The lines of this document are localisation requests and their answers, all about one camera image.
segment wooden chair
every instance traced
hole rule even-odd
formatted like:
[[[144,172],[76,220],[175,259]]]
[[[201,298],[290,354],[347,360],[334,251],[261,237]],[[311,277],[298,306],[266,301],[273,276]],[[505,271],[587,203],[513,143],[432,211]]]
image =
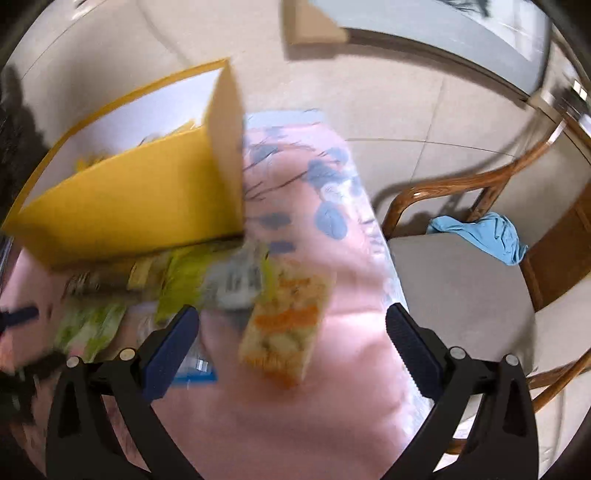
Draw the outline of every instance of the wooden chair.
[[[591,183],[563,218],[526,254],[521,268],[507,266],[459,235],[396,237],[403,211],[423,199],[482,189],[467,222],[489,211],[511,177],[540,158],[565,128],[591,146],[567,113],[544,138],[512,163],[486,173],[426,181],[402,191],[382,224],[402,289],[415,321],[433,329],[451,347],[475,358],[499,361],[516,354],[526,375],[534,365],[535,313],[560,297],[591,271]],[[591,349],[578,361],[528,377],[530,388],[546,387],[534,408],[546,405],[576,375],[589,369]],[[478,401],[465,418],[476,413]],[[448,453],[459,453],[454,440]]]

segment blue pattern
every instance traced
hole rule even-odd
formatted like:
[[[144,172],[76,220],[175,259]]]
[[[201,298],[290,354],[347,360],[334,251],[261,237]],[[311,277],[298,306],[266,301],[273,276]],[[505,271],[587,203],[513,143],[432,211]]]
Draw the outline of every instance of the blue pattern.
[[[347,236],[347,221],[337,205],[333,202],[322,202],[314,215],[316,228],[334,240],[342,240]]]
[[[258,163],[265,160],[267,157],[277,153],[279,148],[276,145],[254,145],[251,148],[251,166],[257,165]]]
[[[283,240],[269,242],[268,247],[271,255],[289,254],[296,251],[296,246],[293,243]]]
[[[351,179],[351,188],[349,193],[353,197],[360,197],[363,195],[363,185],[361,185],[361,179],[359,176],[355,176]]]
[[[326,153],[333,157],[341,165],[345,165],[349,161],[349,154],[342,148],[332,147]]]
[[[289,225],[291,223],[291,216],[286,212],[274,212],[260,216],[258,221],[263,227],[269,230],[277,230],[282,226]]]
[[[327,183],[343,183],[349,177],[338,170],[329,167],[322,160],[310,160],[306,181],[311,183],[317,190],[320,190]]]

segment chair armrest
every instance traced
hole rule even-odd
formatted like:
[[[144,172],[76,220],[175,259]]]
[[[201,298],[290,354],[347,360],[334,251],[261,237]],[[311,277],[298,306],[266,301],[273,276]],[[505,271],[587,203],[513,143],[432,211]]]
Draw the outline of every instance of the chair armrest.
[[[556,141],[566,126],[566,121],[561,120],[557,125],[537,142],[530,150],[513,162],[496,170],[461,177],[452,177],[442,180],[424,181],[400,192],[388,208],[388,213],[382,223],[382,231],[386,240],[394,236],[394,229],[407,207],[419,200],[445,197],[456,193],[470,192],[484,189],[480,194],[466,221],[474,222],[490,210],[492,204],[501,194],[509,179],[517,172],[523,170],[535,160],[540,158]]]

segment blue gripper pad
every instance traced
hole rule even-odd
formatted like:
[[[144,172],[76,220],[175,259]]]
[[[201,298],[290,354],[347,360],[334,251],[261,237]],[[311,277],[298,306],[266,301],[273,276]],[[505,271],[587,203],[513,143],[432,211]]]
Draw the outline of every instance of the blue gripper pad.
[[[20,325],[39,317],[39,310],[35,306],[23,307],[16,312],[0,312],[0,333],[4,329]]]
[[[162,398],[199,333],[199,313],[185,305],[163,330],[150,333],[138,349],[142,395]]]
[[[399,303],[386,312],[386,331],[421,395],[437,402],[443,394],[443,342],[432,330],[419,327]]]

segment cardboard box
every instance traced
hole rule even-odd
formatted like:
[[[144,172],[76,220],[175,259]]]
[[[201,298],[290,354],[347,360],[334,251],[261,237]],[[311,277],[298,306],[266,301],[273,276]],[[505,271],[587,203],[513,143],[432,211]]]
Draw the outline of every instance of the cardboard box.
[[[243,113],[227,60],[140,88],[51,149],[2,229],[58,269],[240,235]]]

